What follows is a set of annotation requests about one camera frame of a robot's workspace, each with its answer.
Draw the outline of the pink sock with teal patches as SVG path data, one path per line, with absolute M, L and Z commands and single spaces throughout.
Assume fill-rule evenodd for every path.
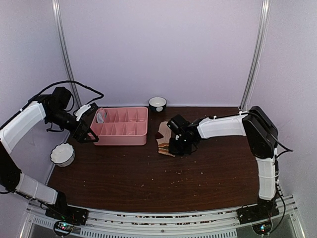
M 107 110 L 101 108 L 96 113 L 96 123 L 105 123 L 107 118 Z

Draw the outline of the beige striped ribbed sock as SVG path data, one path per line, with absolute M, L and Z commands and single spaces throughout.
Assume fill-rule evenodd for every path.
M 167 126 L 167 121 L 163 121 L 159 125 L 159 129 L 155 134 L 155 138 L 158 144 L 158 153 L 175 157 L 175 155 L 169 152 L 169 140 L 171 138 L 171 129 Z

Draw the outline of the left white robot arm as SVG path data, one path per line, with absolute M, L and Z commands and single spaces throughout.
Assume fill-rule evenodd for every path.
M 14 162 L 12 152 L 42 122 L 67 130 L 79 143 L 97 142 L 98 136 L 84 119 L 98 109 L 97 104 L 90 100 L 72 114 L 66 109 L 71 95 L 65 87 L 56 87 L 50 94 L 40 92 L 0 127 L 1 186 L 6 193 L 18 193 L 52 206 L 52 212 L 60 220 L 71 216 L 71 209 L 63 199 L 64 194 L 26 175 Z

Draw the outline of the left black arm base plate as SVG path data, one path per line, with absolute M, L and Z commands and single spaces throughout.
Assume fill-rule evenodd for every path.
M 57 208 L 53 205 L 47 205 L 45 215 L 56 220 L 65 221 L 69 224 L 80 226 L 85 225 L 89 211 L 83 208 L 66 206 L 66 209 Z

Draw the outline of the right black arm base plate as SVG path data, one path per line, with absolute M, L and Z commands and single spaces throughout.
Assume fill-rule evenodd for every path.
M 260 205 L 243 206 L 237 209 L 237 217 L 240 224 L 269 220 L 273 216 L 280 214 L 277 207 L 267 208 Z

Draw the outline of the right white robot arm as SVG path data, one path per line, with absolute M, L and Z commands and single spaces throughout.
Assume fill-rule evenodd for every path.
M 258 166 L 259 192 L 254 215 L 264 219 L 273 211 L 279 176 L 278 131 L 259 106 L 231 116 L 205 117 L 193 122 L 176 115 L 168 121 L 167 127 L 175 134 L 169 140 L 169 152 L 174 155 L 190 155 L 201 140 L 225 136 L 246 137 Z

